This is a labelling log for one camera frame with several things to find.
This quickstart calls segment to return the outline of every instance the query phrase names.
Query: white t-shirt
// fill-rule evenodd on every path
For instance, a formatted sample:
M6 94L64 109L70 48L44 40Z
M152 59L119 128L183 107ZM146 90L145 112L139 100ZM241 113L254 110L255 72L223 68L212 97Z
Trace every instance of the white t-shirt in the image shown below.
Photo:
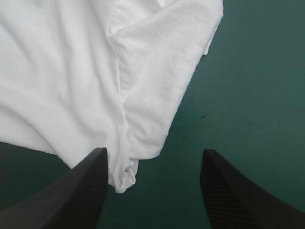
M222 0L1 0L0 141L70 167L96 147L109 183L159 155Z

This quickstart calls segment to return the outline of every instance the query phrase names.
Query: green mat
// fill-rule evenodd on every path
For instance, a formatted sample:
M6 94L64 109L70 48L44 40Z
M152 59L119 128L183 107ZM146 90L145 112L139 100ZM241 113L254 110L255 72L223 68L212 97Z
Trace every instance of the green mat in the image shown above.
M208 229L204 148L305 211L305 1L225 0L158 158L141 161L125 194L109 187L100 229ZM68 168L53 155L0 144L0 209Z

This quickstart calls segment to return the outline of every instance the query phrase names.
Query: green surface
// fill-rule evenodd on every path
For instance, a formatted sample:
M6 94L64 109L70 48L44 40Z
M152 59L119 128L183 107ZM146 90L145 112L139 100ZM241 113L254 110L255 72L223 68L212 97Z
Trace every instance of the green surface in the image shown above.
M125 194L109 187L98 228L210 228L199 184L204 148L305 211L304 10L304 0L225 0L161 155L141 161ZM66 171L56 156L0 144L0 209Z

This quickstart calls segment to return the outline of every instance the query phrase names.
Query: shirt sleeve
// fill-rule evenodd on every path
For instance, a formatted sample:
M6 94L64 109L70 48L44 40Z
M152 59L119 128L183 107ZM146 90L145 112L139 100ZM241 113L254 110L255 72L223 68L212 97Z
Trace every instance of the shirt sleeve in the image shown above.
M108 36L118 58L131 158L159 155L222 16L222 0L116 1Z

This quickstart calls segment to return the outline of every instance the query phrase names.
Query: white fabric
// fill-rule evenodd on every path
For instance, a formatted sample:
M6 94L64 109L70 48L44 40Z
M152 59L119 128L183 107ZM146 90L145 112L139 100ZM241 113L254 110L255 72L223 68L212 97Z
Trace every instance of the white fabric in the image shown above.
M107 147L109 183L159 155L222 0L0 0L0 141L70 167Z

